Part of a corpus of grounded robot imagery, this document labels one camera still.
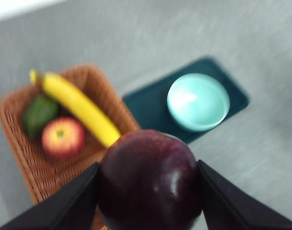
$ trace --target wicker basket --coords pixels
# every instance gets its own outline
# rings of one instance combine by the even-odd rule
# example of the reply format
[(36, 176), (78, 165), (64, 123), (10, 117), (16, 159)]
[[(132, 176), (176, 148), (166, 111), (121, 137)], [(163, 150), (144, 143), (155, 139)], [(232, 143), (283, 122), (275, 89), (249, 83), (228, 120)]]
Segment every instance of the wicker basket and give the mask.
[[(122, 134), (140, 128), (97, 67), (79, 65), (60, 74), (93, 100)], [(40, 139), (30, 140), (22, 131), (21, 123), (28, 103), (40, 92), (40, 87), (28, 85), (9, 93), (0, 101), (1, 125), (35, 204), (50, 197), (94, 162), (101, 161), (106, 152), (106, 148), (88, 133), (86, 146), (79, 156), (58, 161), (45, 155)], [(98, 230), (102, 227), (96, 210), (91, 229)]]

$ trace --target placemat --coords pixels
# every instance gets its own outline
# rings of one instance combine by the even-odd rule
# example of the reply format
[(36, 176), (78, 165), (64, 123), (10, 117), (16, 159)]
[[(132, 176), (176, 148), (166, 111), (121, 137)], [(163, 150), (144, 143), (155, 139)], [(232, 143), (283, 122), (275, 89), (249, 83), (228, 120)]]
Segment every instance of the placemat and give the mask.
[(205, 57), (123, 97), (142, 129), (155, 129), (168, 133), (187, 144), (209, 131), (189, 132), (184, 130), (173, 120), (168, 111), (166, 99), (169, 88), (177, 78), (187, 73), (209, 75), (226, 88), (230, 97), (230, 110), (224, 121), (248, 106), (249, 100), (243, 90), (213, 58)]

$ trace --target banana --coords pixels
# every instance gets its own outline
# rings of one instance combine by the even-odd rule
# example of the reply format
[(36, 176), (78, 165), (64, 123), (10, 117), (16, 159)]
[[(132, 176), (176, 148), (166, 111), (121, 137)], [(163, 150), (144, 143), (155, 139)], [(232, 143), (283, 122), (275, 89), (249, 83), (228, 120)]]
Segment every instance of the banana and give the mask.
[(30, 81), (42, 85), (46, 94), (59, 101), (105, 146), (112, 145), (120, 132), (106, 114), (81, 90), (60, 75), (52, 72), (38, 73), (30, 70)]

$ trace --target dark red apple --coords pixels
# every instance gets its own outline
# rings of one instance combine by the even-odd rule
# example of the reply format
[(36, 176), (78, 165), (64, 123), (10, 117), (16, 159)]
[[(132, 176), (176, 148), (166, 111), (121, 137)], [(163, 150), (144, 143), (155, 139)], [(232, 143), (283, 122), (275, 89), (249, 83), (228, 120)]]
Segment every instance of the dark red apple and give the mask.
[(80, 122), (71, 117), (52, 120), (43, 130), (42, 146), (58, 159), (75, 156), (84, 148), (86, 134)]
[(197, 162), (154, 130), (119, 138), (100, 167), (101, 215), (111, 230), (188, 230), (201, 213)]

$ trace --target green avocado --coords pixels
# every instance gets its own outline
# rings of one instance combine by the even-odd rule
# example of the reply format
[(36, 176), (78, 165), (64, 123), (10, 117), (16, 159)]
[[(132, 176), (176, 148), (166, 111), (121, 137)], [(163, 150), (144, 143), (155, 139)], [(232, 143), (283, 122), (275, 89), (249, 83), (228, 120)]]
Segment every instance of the green avocado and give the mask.
[(30, 138), (41, 135), (45, 125), (56, 118), (60, 112), (58, 102), (45, 94), (37, 95), (22, 115), (22, 127)]

